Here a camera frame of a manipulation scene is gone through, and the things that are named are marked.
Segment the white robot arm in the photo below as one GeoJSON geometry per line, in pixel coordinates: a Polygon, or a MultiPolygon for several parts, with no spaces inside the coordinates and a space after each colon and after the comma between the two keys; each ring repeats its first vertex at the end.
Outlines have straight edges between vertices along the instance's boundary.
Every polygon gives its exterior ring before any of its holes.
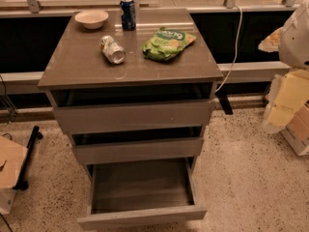
{"type": "Polygon", "coordinates": [[[290,67],[286,74],[273,78],[262,122],[265,132],[278,133],[309,101],[309,0],[304,0],[282,27],[261,41],[258,49],[277,51],[279,60],[290,67]]]}

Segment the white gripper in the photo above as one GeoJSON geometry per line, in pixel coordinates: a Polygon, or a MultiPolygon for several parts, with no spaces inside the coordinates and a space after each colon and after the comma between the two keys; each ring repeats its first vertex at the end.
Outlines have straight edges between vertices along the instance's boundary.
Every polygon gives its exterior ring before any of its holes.
{"type": "Polygon", "coordinates": [[[262,128],[267,133],[278,133],[309,101],[309,72],[296,70],[285,75],[277,74],[271,82],[267,97],[262,128]]]}

